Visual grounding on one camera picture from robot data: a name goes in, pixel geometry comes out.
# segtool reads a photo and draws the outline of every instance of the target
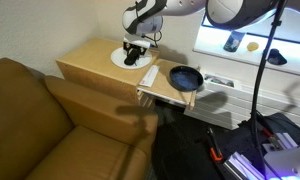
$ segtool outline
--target white wall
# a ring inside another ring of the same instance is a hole
[[[62,76],[55,59],[99,32],[94,0],[0,0],[0,58]]]
[[[134,1],[96,1],[100,36],[122,41],[125,34],[121,22],[122,13],[127,7],[134,6]],[[158,43],[160,57],[194,67],[200,65],[207,71],[238,79],[244,84],[253,86],[257,66],[192,51],[202,17],[203,11],[184,17],[165,16],[162,28],[163,38]],[[261,88],[300,98],[300,76],[266,69]]]

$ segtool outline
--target blue object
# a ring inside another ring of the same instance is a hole
[[[170,84],[182,92],[195,91],[203,84],[203,77],[194,68],[177,66],[170,70]]]

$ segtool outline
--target wooden table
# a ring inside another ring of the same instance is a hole
[[[140,106],[151,106],[152,99],[160,97],[193,107],[195,93],[179,92],[168,82],[170,69],[181,64],[158,59],[159,53],[151,50],[149,65],[139,69],[123,69],[110,58],[112,52],[121,47],[122,42],[95,38],[58,58],[57,64],[65,79]],[[139,86],[153,64],[160,66],[160,69],[152,87]]]

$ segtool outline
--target armchair armrest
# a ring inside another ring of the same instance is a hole
[[[53,76],[45,83],[76,126],[137,147],[150,158],[158,123],[154,112]]]

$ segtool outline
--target brown leather armchair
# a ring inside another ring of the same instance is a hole
[[[0,59],[0,180],[144,179],[157,115]]]

